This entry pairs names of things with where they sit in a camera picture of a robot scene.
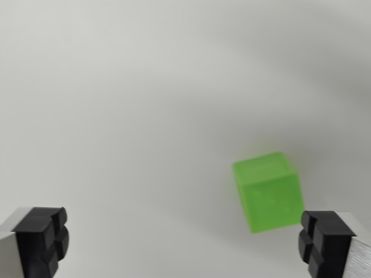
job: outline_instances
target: translucent green cube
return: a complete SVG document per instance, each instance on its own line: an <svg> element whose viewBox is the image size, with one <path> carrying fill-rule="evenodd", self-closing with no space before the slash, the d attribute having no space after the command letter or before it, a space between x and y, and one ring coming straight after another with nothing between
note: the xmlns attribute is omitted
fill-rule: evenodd
<svg viewBox="0 0 371 278"><path fill-rule="evenodd" d="M233 164L243 212L252 233L300 223L299 178L280 152Z"/></svg>

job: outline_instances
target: cube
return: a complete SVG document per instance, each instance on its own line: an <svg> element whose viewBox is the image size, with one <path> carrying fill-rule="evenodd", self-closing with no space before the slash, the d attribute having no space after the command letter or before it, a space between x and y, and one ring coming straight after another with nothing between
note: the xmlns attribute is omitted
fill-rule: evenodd
<svg viewBox="0 0 371 278"><path fill-rule="evenodd" d="M283 153L236 162L233 171L252 233L300 223L304 202L299 177Z"/></svg>

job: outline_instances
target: black gripper pad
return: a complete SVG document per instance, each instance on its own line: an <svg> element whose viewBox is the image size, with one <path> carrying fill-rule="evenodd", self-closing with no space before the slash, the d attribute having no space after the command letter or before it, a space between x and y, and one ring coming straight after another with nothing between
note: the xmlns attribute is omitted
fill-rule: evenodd
<svg viewBox="0 0 371 278"><path fill-rule="evenodd" d="M353 231L334 211L305 211L299 253L313 278L341 278Z"/></svg>
<svg viewBox="0 0 371 278"><path fill-rule="evenodd" d="M34 207L14 228L24 278L52 278L68 248L65 208Z"/></svg>

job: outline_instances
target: green cube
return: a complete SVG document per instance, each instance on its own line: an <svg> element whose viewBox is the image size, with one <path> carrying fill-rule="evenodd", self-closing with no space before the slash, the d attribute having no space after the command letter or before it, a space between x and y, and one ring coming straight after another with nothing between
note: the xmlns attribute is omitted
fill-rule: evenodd
<svg viewBox="0 0 371 278"><path fill-rule="evenodd" d="M236 162L233 171L252 233L300 223L304 202L299 178L284 154Z"/></svg>

